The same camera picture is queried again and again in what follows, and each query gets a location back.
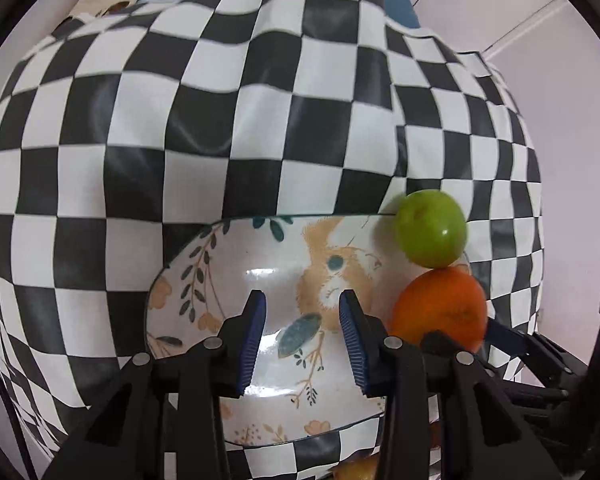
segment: screw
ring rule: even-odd
[[[461,365],[470,365],[474,362],[474,356],[469,354],[469,352],[458,352],[456,354],[456,361],[458,361]]]
[[[134,355],[134,358],[131,360],[136,366],[144,366],[151,360],[151,358],[146,352],[140,352],[139,354]]]
[[[402,346],[402,339],[396,337],[395,335],[390,335],[384,338],[384,346],[393,350],[397,350]]]
[[[216,348],[220,348],[222,346],[222,339],[219,337],[207,337],[203,342],[203,345],[207,350],[215,350]]]

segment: black and white checkered pattern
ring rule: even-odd
[[[0,99],[0,371],[26,426],[57,450],[145,349],[147,290],[202,225],[386,212],[427,188],[464,210],[491,315],[532,330],[538,161],[479,54],[383,0],[154,0],[65,23]]]
[[[341,430],[286,444],[243,448],[228,444],[232,480],[314,480],[341,462],[364,458],[380,449],[384,417],[375,416]]]

